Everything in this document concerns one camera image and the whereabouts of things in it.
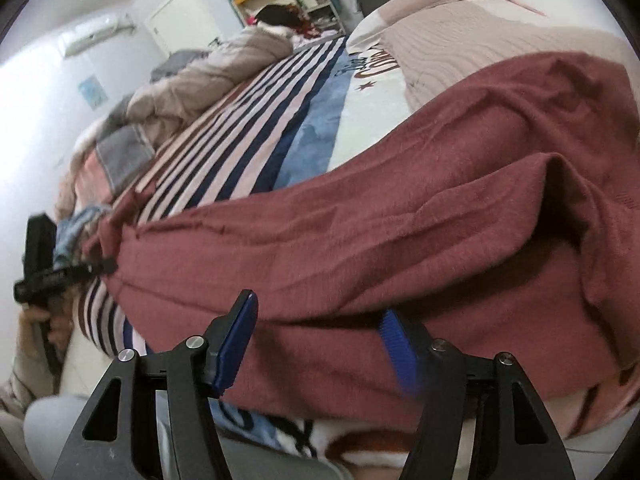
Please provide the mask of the person's left hand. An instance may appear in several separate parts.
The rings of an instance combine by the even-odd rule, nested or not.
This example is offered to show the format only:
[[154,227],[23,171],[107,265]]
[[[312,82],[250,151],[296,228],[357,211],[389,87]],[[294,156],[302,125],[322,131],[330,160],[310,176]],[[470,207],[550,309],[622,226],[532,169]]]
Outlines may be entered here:
[[46,323],[49,323],[49,329],[43,338],[60,351],[67,349],[74,328],[72,310],[65,307],[60,312],[51,313],[40,307],[27,306],[18,318],[17,331],[17,347],[26,356],[37,356],[35,329],[36,326]]

